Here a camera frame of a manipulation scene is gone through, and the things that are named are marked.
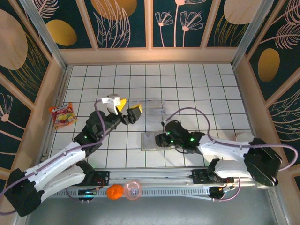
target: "gold circle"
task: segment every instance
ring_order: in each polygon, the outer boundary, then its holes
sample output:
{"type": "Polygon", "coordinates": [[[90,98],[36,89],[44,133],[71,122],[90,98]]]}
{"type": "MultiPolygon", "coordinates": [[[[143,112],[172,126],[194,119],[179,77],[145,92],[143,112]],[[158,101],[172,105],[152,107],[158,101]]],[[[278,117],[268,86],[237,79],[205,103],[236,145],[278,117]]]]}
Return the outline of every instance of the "gold circle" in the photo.
{"type": "Polygon", "coordinates": [[[253,16],[262,0],[226,0],[224,4],[225,19],[233,24],[247,24],[253,16]]]}
{"type": "Polygon", "coordinates": [[[95,10],[104,18],[109,20],[123,19],[121,12],[117,13],[115,1],[119,5],[120,9],[123,8],[127,13],[127,16],[131,16],[136,9],[136,0],[90,0],[95,10]]]}
{"type": "Polygon", "coordinates": [[[0,65],[16,70],[27,58],[26,33],[20,23],[9,13],[0,9],[0,65]]]}
{"type": "Polygon", "coordinates": [[[62,20],[51,20],[46,26],[54,41],[59,45],[70,46],[77,41],[74,29],[62,20]]]}
{"type": "Polygon", "coordinates": [[[272,48],[264,50],[258,61],[258,76],[262,82],[270,82],[276,75],[280,64],[278,52],[272,48]]]}

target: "cable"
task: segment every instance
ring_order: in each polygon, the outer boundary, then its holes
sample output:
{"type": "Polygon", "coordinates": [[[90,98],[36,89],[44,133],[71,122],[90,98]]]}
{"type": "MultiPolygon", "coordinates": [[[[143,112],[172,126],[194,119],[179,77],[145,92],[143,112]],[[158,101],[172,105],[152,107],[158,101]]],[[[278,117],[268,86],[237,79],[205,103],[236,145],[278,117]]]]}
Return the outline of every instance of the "cable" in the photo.
{"type": "Polygon", "coordinates": [[[288,168],[290,168],[296,161],[297,161],[297,158],[298,158],[298,151],[293,147],[293,146],[290,146],[290,145],[287,145],[287,144],[255,144],[255,145],[238,145],[238,144],[229,144],[229,143],[224,143],[224,142],[220,142],[220,141],[217,141],[215,140],[211,135],[210,135],[210,122],[207,118],[207,116],[202,112],[200,111],[199,109],[196,109],[196,108],[193,108],[193,107],[184,107],[184,108],[181,108],[179,110],[177,110],[175,113],[173,113],[168,119],[166,119],[166,121],[170,120],[175,114],[177,114],[178,112],[182,111],[182,110],[186,110],[186,109],[194,109],[196,110],[197,112],[201,113],[202,116],[205,117],[207,123],[208,123],[208,130],[207,130],[207,136],[208,138],[214,142],[214,143],[217,143],[217,144],[221,144],[221,145],[225,145],[225,146],[229,146],[229,147],[235,147],[235,148],[266,148],[266,147],[281,147],[281,148],[288,148],[288,149],[291,149],[294,151],[295,153],[295,156],[294,156],[294,159],[286,166],[280,168],[278,171],[283,171],[283,170],[286,170],[288,168]]]}
{"type": "MultiPolygon", "coordinates": [[[[33,175],[35,175],[35,174],[37,174],[38,172],[42,171],[43,169],[45,169],[46,167],[48,167],[48,166],[51,165],[52,163],[56,162],[57,160],[61,159],[61,158],[64,157],[64,156],[66,156],[68,153],[70,153],[70,152],[72,152],[72,151],[74,151],[74,150],[76,150],[76,149],[82,149],[82,148],[92,147],[92,146],[94,146],[94,145],[100,144],[100,143],[105,139],[105,137],[106,137],[106,128],[105,128],[104,120],[103,120],[103,118],[102,118],[102,116],[101,116],[101,114],[100,114],[100,112],[99,112],[99,110],[98,110],[98,108],[97,108],[97,103],[99,103],[99,102],[101,102],[101,101],[102,101],[102,100],[100,99],[100,100],[98,100],[98,101],[96,101],[96,102],[94,103],[95,111],[97,112],[97,115],[98,115],[98,117],[99,117],[99,119],[100,119],[100,121],[101,121],[102,129],[103,129],[103,135],[102,135],[102,138],[101,138],[100,141],[97,141],[97,142],[91,143],[91,144],[82,145],[82,146],[77,146],[77,147],[74,147],[74,148],[71,148],[71,149],[65,151],[64,153],[62,153],[62,154],[59,155],[58,157],[52,159],[50,162],[48,162],[48,163],[45,164],[44,166],[38,168],[36,173],[35,173],[35,172],[32,172],[32,173],[30,173],[29,175],[27,175],[27,176],[25,176],[25,177],[23,177],[23,178],[21,178],[21,179],[15,181],[14,183],[12,183],[12,184],[9,185],[8,187],[6,187],[6,188],[0,193],[0,198],[4,195],[4,193],[6,193],[10,188],[12,188],[13,186],[15,186],[16,184],[22,182],[22,181],[25,180],[25,179],[28,179],[28,178],[32,177],[33,175]]],[[[5,215],[13,214],[13,213],[15,213],[15,212],[16,212],[15,210],[14,210],[14,211],[11,211],[11,212],[0,212],[0,215],[5,216],[5,215]]]]}
{"type": "Polygon", "coordinates": [[[188,152],[184,152],[184,150],[182,149],[182,151],[179,151],[177,148],[175,148],[176,151],[178,151],[181,154],[189,154],[188,152]]]}
{"type": "Polygon", "coordinates": [[[239,178],[239,188],[238,188],[238,191],[234,194],[234,196],[230,197],[230,198],[226,198],[226,199],[219,199],[220,202],[225,202],[225,201],[229,201],[229,200],[232,200],[234,199],[236,196],[238,196],[240,192],[240,178],[239,178]]]}

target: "white tile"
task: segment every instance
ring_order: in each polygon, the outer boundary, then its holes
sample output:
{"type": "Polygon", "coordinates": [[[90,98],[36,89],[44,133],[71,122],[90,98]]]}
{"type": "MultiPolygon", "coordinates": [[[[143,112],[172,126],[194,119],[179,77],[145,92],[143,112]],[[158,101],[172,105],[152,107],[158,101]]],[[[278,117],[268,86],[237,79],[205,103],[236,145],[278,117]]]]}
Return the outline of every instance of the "white tile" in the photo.
{"type": "Polygon", "coordinates": [[[82,89],[84,77],[70,77],[68,89],[82,89]]]}
{"type": "Polygon", "coordinates": [[[135,124],[129,124],[128,131],[143,131],[145,132],[145,123],[135,123],[135,124]]]}
{"type": "Polygon", "coordinates": [[[57,153],[59,153],[60,150],[51,150],[51,154],[50,154],[50,157],[56,155],[57,153]]]}
{"type": "Polygon", "coordinates": [[[164,167],[165,154],[164,151],[147,151],[146,167],[164,167]]]}
{"type": "Polygon", "coordinates": [[[189,70],[191,75],[204,75],[204,68],[202,64],[190,64],[189,70]]]}
{"type": "Polygon", "coordinates": [[[161,86],[162,87],[176,87],[175,76],[161,76],[161,86]]]}
{"type": "Polygon", "coordinates": [[[246,113],[242,100],[228,100],[230,113],[246,113]]]}
{"type": "Polygon", "coordinates": [[[72,123],[70,125],[61,127],[57,130],[57,133],[68,133],[68,132],[72,133],[72,132],[74,132],[75,124],[76,124],[76,122],[72,123]]]}
{"type": "Polygon", "coordinates": [[[229,114],[226,100],[212,100],[211,104],[214,114],[229,114]]]}
{"type": "Polygon", "coordinates": [[[108,141],[109,141],[109,135],[108,134],[105,139],[102,141],[102,145],[98,148],[99,150],[105,150],[108,148],[108,141]]]}
{"type": "Polygon", "coordinates": [[[159,65],[146,65],[146,75],[160,75],[159,65]]]}
{"type": "Polygon", "coordinates": [[[218,130],[233,130],[233,123],[229,114],[215,115],[218,130]]]}
{"type": "Polygon", "coordinates": [[[80,102],[82,89],[68,89],[65,102],[80,102]]]}
{"type": "Polygon", "coordinates": [[[95,169],[106,168],[107,150],[97,150],[88,159],[88,163],[95,169]]]}
{"type": "Polygon", "coordinates": [[[210,91],[211,100],[226,99],[223,87],[219,88],[208,88],[210,91]]]}
{"type": "Polygon", "coordinates": [[[204,165],[209,166],[211,161],[215,158],[222,159],[222,157],[214,156],[214,155],[203,155],[204,157],[204,165]]]}
{"type": "MultiPolygon", "coordinates": [[[[207,120],[204,116],[198,115],[198,124],[199,124],[199,129],[200,130],[208,130],[208,123],[207,120]]],[[[206,115],[210,122],[210,129],[215,130],[216,129],[216,124],[215,124],[215,118],[213,115],[206,115]]]]}
{"type": "Polygon", "coordinates": [[[85,76],[87,66],[73,66],[71,76],[85,76]]]}
{"type": "Polygon", "coordinates": [[[117,65],[116,76],[130,76],[130,65],[117,65]]]}
{"type": "Polygon", "coordinates": [[[98,88],[100,77],[86,77],[83,88],[98,88]]]}
{"type": "Polygon", "coordinates": [[[210,100],[208,88],[193,88],[195,100],[210,100]]]}
{"type": "Polygon", "coordinates": [[[127,148],[141,149],[141,132],[128,132],[127,148]]]}
{"type": "Polygon", "coordinates": [[[238,87],[224,87],[227,99],[241,99],[238,87]]]}
{"type": "Polygon", "coordinates": [[[160,122],[150,123],[146,121],[146,131],[163,131],[163,126],[160,122]]]}
{"type": "Polygon", "coordinates": [[[83,89],[81,102],[95,102],[97,100],[98,89],[83,89]]]}
{"type": "Polygon", "coordinates": [[[209,100],[201,100],[201,101],[195,101],[196,108],[202,111],[204,114],[213,114],[212,108],[211,108],[211,102],[209,100]]]}
{"type": "Polygon", "coordinates": [[[144,88],[130,88],[129,100],[132,99],[145,99],[145,89],[144,88]]]}
{"type": "Polygon", "coordinates": [[[160,76],[146,76],[146,88],[158,88],[158,87],[160,87],[160,76]]]}
{"type": "Polygon", "coordinates": [[[109,149],[107,153],[107,168],[125,168],[126,149],[109,149]]]}
{"type": "Polygon", "coordinates": [[[176,75],[190,75],[188,64],[175,64],[176,75]]]}
{"type": "Polygon", "coordinates": [[[161,98],[160,88],[146,88],[146,99],[149,98],[161,98]]]}
{"type": "Polygon", "coordinates": [[[79,105],[78,116],[89,116],[93,111],[95,111],[94,102],[81,102],[79,105]]]}
{"type": "Polygon", "coordinates": [[[196,115],[180,115],[180,123],[186,130],[198,130],[196,115]]]}
{"type": "Polygon", "coordinates": [[[140,149],[127,149],[126,167],[145,167],[145,152],[140,149]]]}
{"type": "Polygon", "coordinates": [[[100,76],[101,66],[88,66],[86,76],[100,76]]]}
{"type": "Polygon", "coordinates": [[[191,76],[176,76],[177,87],[192,87],[191,76]]]}
{"type": "Polygon", "coordinates": [[[127,144],[127,132],[111,132],[109,135],[109,149],[125,149],[127,144]]]}
{"type": "Polygon", "coordinates": [[[246,114],[231,115],[234,129],[250,129],[246,114]]]}
{"type": "Polygon", "coordinates": [[[234,75],[221,75],[221,78],[222,78],[222,84],[224,87],[238,86],[234,75]]]}
{"type": "Polygon", "coordinates": [[[206,75],[217,75],[219,73],[218,65],[217,64],[204,64],[204,71],[206,75]]]}
{"type": "Polygon", "coordinates": [[[178,110],[178,101],[166,101],[165,102],[165,113],[166,115],[172,115],[178,110]]]}
{"type": "Polygon", "coordinates": [[[161,64],[160,65],[161,75],[175,75],[174,65],[173,64],[161,64]]]}
{"type": "Polygon", "coordinates": [[[194,100],[192,88],[177,88],[178,100],[194,100]]]}
{"type": "Polygon", "coordinates": [[[56,133],[53,148],[55,150],[65,148],[73,140],[73,133],[56,133]]]}
{"type": "Polygon", "coordinates": [[[145,65],[131,65],[130,75],[132,76],[145,75],[145,65]]]}
{"type": "Polygon", "coordinates": [[[218,137],[225,140],[235,141],[235,132],[234,130],[218,130],[218,137]]]}
{"type": "Polygon", "coordinates": [[[177,152],[175,149],[165,151],[165,166],[184,166],[183,154],[177,152]]]}
{"type": "Polygon", "coordinates": [[[116,76],[114,88],[129,88],[130,76],[116,76]]]}
{"type": "Polygon", "coordinates": [[[144,87],[145,87],[145,76],[130,77],[130,88],[144,88],[144,87]]]}
{"type": "Polygon", "coordinates": [[[192,75],[193,87],[207,87],[206,77],[204,75],[192,75]]]}
{"type": "Polygon", "coordinates": [[[207,85],[209,87],[222,87],[220,75],[206,75],[207,85]]]}
{"type": "Polygon", "coordinates": [[[113,88],[114,76],[102,76],[100,77],[99,88],[113,88]]]}
{"type": "Polygon", "coordinates": [[[115,74],[116,74],[115,65],[102,66],[101,76],[115,76],[115,74]]]}
{"type": "Polygon", "coordinates": [[[97,100],[101,99],[101,98],[105,98],[106,96],[113,94],[113,89],[98,89],[98,96],[97,96],[97,100]]]}
{"type": "MultiPolygon", "coordinates": [[[[186,108],[186,107],[195,108],[195,102],[194,101],[179,101],[180,109],[186,108]]],[[[186,109],[186,110],[180,111],[180,115],[186,115],[186,114],[196,115],[197,113],[196,113],[195,109],[186,109]]]]}
{"type": "Polygon", "coordinates": [[[129,89],[128,88],[116,88],[114,90],[115,94],[118,94],[120,98],[125,98],[126,100],[129,99],[129,89]]]}
{"type": "Polygon", "coordinates": [[[231,64],[218,64],[220,74],[233,74],[233,68],[231,64]]]}
{"type": "Polygon", "coordinates": [[[185,154],[184,158],[185,158],[186,166],[204,166],[203,155],[185,154]]]}
{"type": "Polygon", "coordinates": [[[162,88],[162,99],[164,100],[178,100],[176,88],[162,88]]]}
{"type": "Polygon", "coordinates": [[[78,117],[78,120],[76,122],[75,126],[75,132],[81,132],[86,125],[86,121],[89,119],[89,117],[78,117]]]}

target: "leaf pattern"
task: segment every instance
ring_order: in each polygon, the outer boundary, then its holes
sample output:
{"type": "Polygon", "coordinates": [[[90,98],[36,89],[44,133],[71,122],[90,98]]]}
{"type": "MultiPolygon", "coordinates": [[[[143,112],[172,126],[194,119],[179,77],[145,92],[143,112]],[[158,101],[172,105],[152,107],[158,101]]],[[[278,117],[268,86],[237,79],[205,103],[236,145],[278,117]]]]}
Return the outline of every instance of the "leaf pattern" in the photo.
{"type": "Polygon", "coordinates": [[[58,0],[32,0],[42,18],[51,18],[59,8],[58,0]]]}

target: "decorative wallpaper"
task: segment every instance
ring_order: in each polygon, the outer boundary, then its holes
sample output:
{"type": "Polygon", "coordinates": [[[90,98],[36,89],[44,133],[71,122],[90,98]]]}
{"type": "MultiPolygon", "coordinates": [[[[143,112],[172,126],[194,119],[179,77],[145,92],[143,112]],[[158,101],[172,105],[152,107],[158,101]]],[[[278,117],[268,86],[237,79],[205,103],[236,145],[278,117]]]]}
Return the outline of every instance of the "decorative wallpaper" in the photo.
{"type": "Polygon", "coordinates": [[[267,100],[300,67],[300,1],[287,0],[250,59],[267,100]]]}
{"type": "Polygon", "coordinates": [[[153,47],[199,47],[211,0],[154,0],[153,47]]]}
{"type": "MultiPolygon", "coordinates": [[[[299,151],[300,80],[269,107],[269,112],[280,141],[284,144],[294,146],[299,151]]],[[[294,153],[290,149],[285,149],[285,154],[287,159],[292,161],[294,153]]],[[[298,158],[296,164],[300,164],[300,158],[298,158]]]]}
{"type": "Polygon", "coordinates": [[[85,0],[99,48],[146,47],[144,0],[85,0]]]}
{"type": "Polygon", "coordinates": [[[60,49],[91,48],[75,0],[32,0],[32,2],[60,49]]]}
{"type": "Polygon", "coordinates": [[[30,113],[30,109],[0,85],[0,170],[10,170],[30,113]]]}
{"type": "Polygon", "coordinates": [[[237,47],[261,0],[221,0],[208,47],[237,47]]]}
{"type": "Polygon", "coordinates": [[[246,50],[246,54],[249,53],[249,51],[251,50],[252,46],[254,45],[258,35],[262,32],[262,29],[264,28],[264,26],[266,25],[266,22],[268,21],[269,17],[271,16],[275,6],[277,5],[277,3],[279,2],[279,0],[274,0],[271,9],[269,10],[268,14],[266,15],[264,21],[262,22],[260,28],[258,29],[257,33],[255,34],[254,38],[252,39],[248,49],[246,50]]]}
{"type": "Polygon", "coordinates": [[[8,1],[0,3],[0,73],[32,102],[49,61],[8,1]]]}

